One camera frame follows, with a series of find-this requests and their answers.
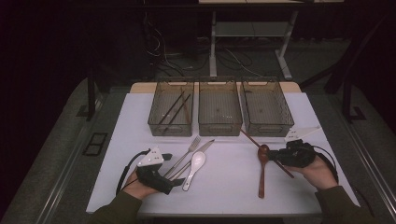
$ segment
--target sleeve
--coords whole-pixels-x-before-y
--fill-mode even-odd
[[[378,223],[369,211],[350,200],[342,186],[321,190],[315,195],[323,213],[323,224]]]
[[[113,201],[96,210],[90,217],[89,224],[135,224],[137,211],[142,201],[121,191]]]

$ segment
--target fork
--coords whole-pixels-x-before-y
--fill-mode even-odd
[[[193,152],[198,147],[200,141],[201,138],[199,136],[196,136],[194,141],[192,141],[191,145],[189,146],[189,150],[180,158],[180,160],[175,163],[174,166],[172,166],[172,168],[168,172],[166,172],[163,177],[168,178],[169,175],[172,174],[172,172],[176,169],[176,167],[178,167],[178,165],[184,160],[184,158],[186,158],[189,153]]]

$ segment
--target white tabletop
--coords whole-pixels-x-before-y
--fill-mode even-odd
[[[285,93],[285,97],[294,118],[293,128],[319,125],[304,93]],[[135,154],[156,146],[162,153],[172,153],[172,160],[166,161],[159,171],[163,175],[187,151],[198,134],[198,96],[194,96],[191,137],[152,136],[147,124],[152,98],[153,93],[127,94],[87,207],[88,213],[112,201],[124,166]],[[272,161],[265,167],[265,198],[258,197],[261,166],[257,158],[257,147],[244,135],[202,137],[200,146],[211,139],[216,141],[205,152],[205,165],[195,175],[189,191],[175,187],[169,195],[157,193],[148,196],[139,210],[140,216],[296,217],[320,214],[314,195],[316,190],[299,174],[294,174],[294,179],[290,178]],[[283,138],[254,139],[260,144],[268,145],[270,149],[280,149],[286,145]],[[315,132],[303,140],[313,146],[323,147],[333,155],[323,131]],[[340,165],[335,157],[334,159],[340,185],[344,186],[352,201],[358,204]],[[181,177],[186,177],[189,170]]]

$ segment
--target silver utensil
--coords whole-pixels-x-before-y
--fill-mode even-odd
[[[170,170],[168,170],[168,172],[166,172],[166,174],[163,176],[165,178],[168,178],[170,174],[172,174],[172,172],[176,169],[176,167],[178,167],[178,165],[184,160],[184,158],[186,158],[186,156],[193,152],[197,147],[199,142],[201,141],[201,138],[199,136],[196,136],[194,141],[192,141],[191,145],[189,146],[189,150],[180,158],[180,160],[178,160],[174,166],[172,166],[172,168]]]
[[[215,142],[215,139],[208,141],[207,143],[205,143],[203,146],[201,146],[199,149],[197,149],[195,152],[198,151],[202,151],[205,152],[211,145],[212,143]],[[169,178],[170,181],[173,181],[175,179],[177,179],[179,176],[181,176],[181,174],[183,174],[184,171],[187,170],[187,168],[189,168],[191,166],[191,161],[187,162],[187,164],[185,164],[183,166],[183,168],[181,168],[177,173],[175,173],[171,178]]]

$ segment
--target transparent storage bin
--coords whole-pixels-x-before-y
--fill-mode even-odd
[[[199,134],[201,136],[238,136],[242,122],[234,77],[201,77]]]
[[[194,77],[160,77],[148,117],[153,136],[192,136]]]
[[[245,128],[251,136],[285,137],[294,125],[276,77],[242,77]]]

